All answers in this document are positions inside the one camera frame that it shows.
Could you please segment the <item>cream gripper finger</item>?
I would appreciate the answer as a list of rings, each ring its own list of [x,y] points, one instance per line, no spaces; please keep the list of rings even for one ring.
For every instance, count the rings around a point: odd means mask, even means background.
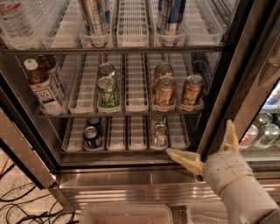
[[[220,151],[232,151],[239,154],[239,140],[235,132],[235,124],[231,120],[226,122],[226,130]]]
[[[189,172],[197,176],[203,175],[204,163],[201,161],[200,154],[172,148],[168,148],[166,153],[173,161],[184,166]]]

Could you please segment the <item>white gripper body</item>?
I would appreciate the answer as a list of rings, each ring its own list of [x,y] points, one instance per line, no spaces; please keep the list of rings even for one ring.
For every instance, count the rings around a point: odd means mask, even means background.
[[[217,195],[229,184],[252,175],[252,169],[243,157],[229,150],[210,155],[204,164],[204,180]]]

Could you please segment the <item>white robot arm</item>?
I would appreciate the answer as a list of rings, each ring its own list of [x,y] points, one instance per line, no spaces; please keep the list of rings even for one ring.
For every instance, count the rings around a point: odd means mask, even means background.
[[[166,153],[189,172],[203,177],[225,205],[228,224],[279,224],[279,205],[240,155],[232,121],[227,121],[220,148],[205,162],[195,152],[169,148]]]

